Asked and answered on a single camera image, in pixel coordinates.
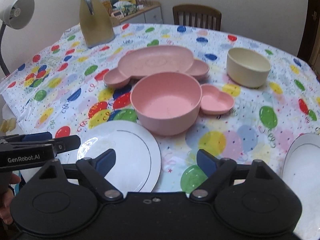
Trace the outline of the left hand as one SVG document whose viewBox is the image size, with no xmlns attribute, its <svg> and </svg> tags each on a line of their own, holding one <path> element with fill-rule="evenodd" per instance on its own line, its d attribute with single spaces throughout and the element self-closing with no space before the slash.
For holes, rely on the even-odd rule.
<svg viewBox="0 0 320 240">
<path fill-rule="evenodd" d="M 10 213 L 10 204 L 14 198 L 14 192 L 10 188 L 11 184 L 18 184 L 21 182 L 21 179 L 16 174 L 12 174 L 9 181 L 9 187 L 1 196 L 1 211 L 0 211 L 0 217 L 3 220 L 3 222 L 7 225 L 10 225 L 13 222 L 11 213 Z"/>
</svg>

